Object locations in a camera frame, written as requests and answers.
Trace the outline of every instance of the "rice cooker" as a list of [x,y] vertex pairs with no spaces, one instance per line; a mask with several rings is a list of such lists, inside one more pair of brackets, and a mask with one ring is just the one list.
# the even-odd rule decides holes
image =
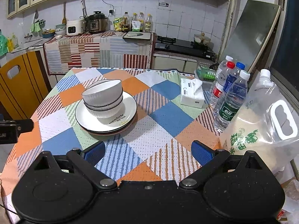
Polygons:
[[66,22],[66,34],[76,36],[85,32],[85,19],[72,20]]
[[86,18],[90,34],[98,34],[106,31],[107,18],[101,11],[94,11],[94,14]]

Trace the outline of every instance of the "gas stove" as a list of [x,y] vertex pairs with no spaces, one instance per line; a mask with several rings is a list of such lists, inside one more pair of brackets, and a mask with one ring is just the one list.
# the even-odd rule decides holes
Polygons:
[[155,50],[179,53],[215,61],[216,54],[205,45],[191,41],[158,36]]

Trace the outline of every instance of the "plastic basket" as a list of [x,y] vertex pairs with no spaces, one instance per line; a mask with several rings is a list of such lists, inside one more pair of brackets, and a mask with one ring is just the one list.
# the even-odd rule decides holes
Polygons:
[[197,64],[196,74],[202,81],[214,81],[216,71],[209,69],[207,66]]

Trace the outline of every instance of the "blue gripper pad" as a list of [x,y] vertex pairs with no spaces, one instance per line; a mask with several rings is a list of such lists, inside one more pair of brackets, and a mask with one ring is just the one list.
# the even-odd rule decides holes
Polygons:
[[199,141],[192,142],[191,153],[201,166],[207,164],[214,157],[214,150],[210,149]]
[[101,142],[100,144],[94,144],[83,151],[83,158],[92,166],[95,166],[104,157],[105,149],[104,142]]

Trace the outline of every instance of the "tissue packaging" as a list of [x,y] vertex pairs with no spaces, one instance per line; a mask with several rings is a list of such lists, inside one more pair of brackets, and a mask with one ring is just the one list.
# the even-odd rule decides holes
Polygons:
[[195,83],[198,79],[181,79],[181,104],[195,108],[202,108],[204,104],[204,93],[202,91],[202,82]]

